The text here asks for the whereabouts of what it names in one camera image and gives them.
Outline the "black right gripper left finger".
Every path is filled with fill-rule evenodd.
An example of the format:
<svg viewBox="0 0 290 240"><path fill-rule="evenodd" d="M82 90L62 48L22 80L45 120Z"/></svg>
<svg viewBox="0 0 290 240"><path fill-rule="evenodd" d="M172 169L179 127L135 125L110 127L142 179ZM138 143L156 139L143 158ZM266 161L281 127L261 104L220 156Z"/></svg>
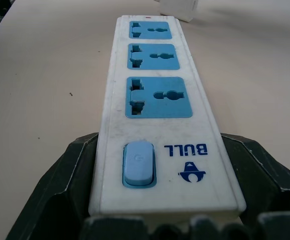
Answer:
<svg viewBox="0 0 290 240"><path fill-rule="evenodd" d="M78 240L94 172L98 133L71 142L38 181L6 240Z"/></svg>

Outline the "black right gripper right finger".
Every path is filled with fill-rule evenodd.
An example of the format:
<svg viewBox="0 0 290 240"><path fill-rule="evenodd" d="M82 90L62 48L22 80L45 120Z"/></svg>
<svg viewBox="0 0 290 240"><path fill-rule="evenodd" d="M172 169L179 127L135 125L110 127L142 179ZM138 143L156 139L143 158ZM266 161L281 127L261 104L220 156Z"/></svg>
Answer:
<svg viewBox="0 0 290 240"><path fill-rule="evenodd" d="M246 202L243 225L254 240L290 240L290 170L255 140L221 136Z"/></svg>

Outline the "white blue power strip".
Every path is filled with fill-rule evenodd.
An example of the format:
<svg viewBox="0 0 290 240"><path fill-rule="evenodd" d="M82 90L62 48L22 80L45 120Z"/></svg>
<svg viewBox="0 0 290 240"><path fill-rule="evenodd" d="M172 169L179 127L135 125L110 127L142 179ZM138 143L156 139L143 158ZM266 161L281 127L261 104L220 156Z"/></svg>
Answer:
<svg viewBox="0 0 290 240"><path fill-rule="evenodd" d="M117 19L90 215L237 217L246 202L178 19Z"/></svg>

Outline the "white charger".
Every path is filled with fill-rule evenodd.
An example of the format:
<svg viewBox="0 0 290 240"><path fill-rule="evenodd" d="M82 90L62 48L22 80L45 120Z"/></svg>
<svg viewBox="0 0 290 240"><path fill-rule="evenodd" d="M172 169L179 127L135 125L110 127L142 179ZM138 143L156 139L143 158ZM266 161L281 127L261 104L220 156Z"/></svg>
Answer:
<svg viewBox="0 0 290 240"><path fill-rule="evenodd" d="M173 16L184 22L190 22L197 10L199 0L155 0L159 2L159 12L165 16Z"/></svg>

